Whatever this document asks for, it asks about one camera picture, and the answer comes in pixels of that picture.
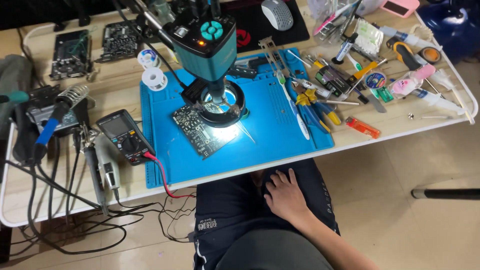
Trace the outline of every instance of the sticker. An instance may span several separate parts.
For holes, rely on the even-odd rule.
[[[367,76],[365,79],[365,84],[371,89],[379,89],[385,85],[385,74],[383,73],[372,73]]]

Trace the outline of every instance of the blue silicone mat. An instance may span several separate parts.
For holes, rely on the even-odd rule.
[[[290,50],[298,55],[296,48]],[[290,70],[297,74],[296,77],[308,79],[303,64],[289,53],[284,52],[287,50],[280,50]],[[257,54],[248,57],[252,56],[263,57],[264,55]],[[254,79],[227,76],[228,80],[237,83],[245,93],[250,115],[241,122],[256,144],[245,133],[239,132],[238,137],[205,160],[202,160],[202,157],[197,154],[185,134],[172,119],[172,113],[185,105],[180,96],[182,88],[172,74],[165,73],[168,77],[168,85],[162,91],[151,91],[140,82],[143,133],[154,147],[157,158],[164,165],[168,184],[333,147],[331,135],[323,134],[309,121],[306,123],[311,138],[310,140],[305,139],[270,65],[261,65],[257,70],[258,75]],[[194,77],[185,70],[177,70],[176,74],[186,85],[194,80]],[[287,79],[287,89],[292,99],[295,100],[297,95],[290,85],[290,79]],[[306,120],[307,117],[302,109],[300,109],[300,113]],[[145,173],[147,188],[162,185],[161,174],[154,163],[146,163]]]

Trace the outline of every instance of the desk leg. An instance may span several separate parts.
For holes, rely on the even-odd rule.
[[[412,189],[410,193],[415,199],[480,200],[480,188]]]

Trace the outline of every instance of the solder wire spool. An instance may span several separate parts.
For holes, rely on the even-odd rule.
[[[162,64],[157,54],[151,49],[144,49],[139,52],[137,61],[142,65],[142,67],[144,67],[145,70],[147,68],[160,67]]]
[[[160,91],[167,86],[168,79],[159,68],[152,67],[144,71],[142,82],[152,91]]]

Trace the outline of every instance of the multimeter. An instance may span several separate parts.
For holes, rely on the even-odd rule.
[[[146,152],[155,155],[155,150],[125,109],[100,118],[96,124],[132,166],[151,161],[144,157]]]

